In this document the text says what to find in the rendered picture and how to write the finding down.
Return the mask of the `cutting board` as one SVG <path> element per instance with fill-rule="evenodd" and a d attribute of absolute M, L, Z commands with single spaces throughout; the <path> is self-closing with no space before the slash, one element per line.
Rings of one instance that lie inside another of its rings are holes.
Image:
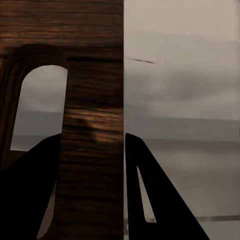
<path fill-rule="evenodd" d="M 0 0 L 0 172 L 22 83 L 68 70 L 53 220 L 36 240 L 124 240 L 124 0 Z"/>

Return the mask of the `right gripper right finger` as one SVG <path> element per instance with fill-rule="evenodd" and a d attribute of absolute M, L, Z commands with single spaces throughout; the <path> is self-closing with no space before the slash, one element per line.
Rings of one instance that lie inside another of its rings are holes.
<path fill-rule="evenodd" d="M 210 240 L 145 142 L 125 134 L 129 240 Z M 156 219 L 145 220 L 138 170 Z"/>

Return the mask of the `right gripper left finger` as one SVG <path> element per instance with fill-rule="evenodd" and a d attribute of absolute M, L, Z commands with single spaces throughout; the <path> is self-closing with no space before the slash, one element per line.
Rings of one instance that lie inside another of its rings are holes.
<path fill-rule="evenodd" d="M 61 135 L 50 136 L 0 172 L 0 240 L 36 240 L 55 183 Z"/>

